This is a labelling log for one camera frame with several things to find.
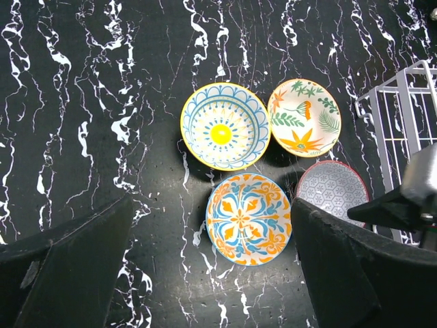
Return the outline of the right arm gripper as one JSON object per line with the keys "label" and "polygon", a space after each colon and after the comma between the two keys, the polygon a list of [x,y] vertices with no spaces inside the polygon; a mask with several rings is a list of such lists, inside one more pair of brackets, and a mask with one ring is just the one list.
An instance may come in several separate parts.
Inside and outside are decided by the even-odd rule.
{"label": "right arm gripper", "polygon": [[419,248],[295,198],[293,237],[320,327],[436,326],[436,144],[416,152],[401,187],[348,209],[355,221],[422,231]]}

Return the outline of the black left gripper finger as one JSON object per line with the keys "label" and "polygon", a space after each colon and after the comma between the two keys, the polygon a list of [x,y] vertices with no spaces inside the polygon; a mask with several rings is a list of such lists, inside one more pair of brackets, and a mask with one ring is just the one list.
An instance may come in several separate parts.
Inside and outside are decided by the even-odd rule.
{"label": "black left gripper finger", "polygon": [[103,327],[122,265],[129,195],[1,246],[2,327]]}

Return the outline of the grey hexagon red-rim bowl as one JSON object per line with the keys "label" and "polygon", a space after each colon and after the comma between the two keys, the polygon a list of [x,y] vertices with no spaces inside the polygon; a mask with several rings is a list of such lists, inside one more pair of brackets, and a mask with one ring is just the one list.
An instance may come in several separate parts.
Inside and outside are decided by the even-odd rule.
{"label": "grey hexagon red-rim bowl", "polygon": [[365,223],[348,217],[348,210],[369,201],[362,178],[339,161],[320,161],[300,178],[296,187],[299,197],[325,212],[361,228]]}

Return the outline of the orange blue ornate bowl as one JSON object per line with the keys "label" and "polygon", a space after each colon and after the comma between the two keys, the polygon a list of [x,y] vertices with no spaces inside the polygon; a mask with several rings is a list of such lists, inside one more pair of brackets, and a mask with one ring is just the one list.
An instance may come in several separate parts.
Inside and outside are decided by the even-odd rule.
{"label": "orange blue ornate bowl", "polygon": [[275,181],[256,173],[236,174],[211,193],[206,231],[231,262],[263,265],[274,260],[292,236],[291,203]]}

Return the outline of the white floral leaf bowl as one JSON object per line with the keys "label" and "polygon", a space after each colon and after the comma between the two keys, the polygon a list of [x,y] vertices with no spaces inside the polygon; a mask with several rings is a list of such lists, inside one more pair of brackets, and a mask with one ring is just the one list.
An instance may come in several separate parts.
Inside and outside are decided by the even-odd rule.
{"label": "white floral leaf bowl", "polygon": [[278,85],[268,100],[272,136],[290,154],[303,158],[329,152],[341,133],[341,114],[333,96],[308,79]]}

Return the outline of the yellow blue mandala bowl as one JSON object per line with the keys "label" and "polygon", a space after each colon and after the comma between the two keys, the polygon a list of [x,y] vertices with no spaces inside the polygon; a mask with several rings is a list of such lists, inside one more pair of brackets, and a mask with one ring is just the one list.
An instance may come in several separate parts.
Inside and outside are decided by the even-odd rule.
{"label": "yellow blue mandala bowl", "polygon": [[211,83],[193,92],[181,111],[180,131],[189,152],[221,171],[246,169],[265,153],[271,123],[263,102],[235,83]]}

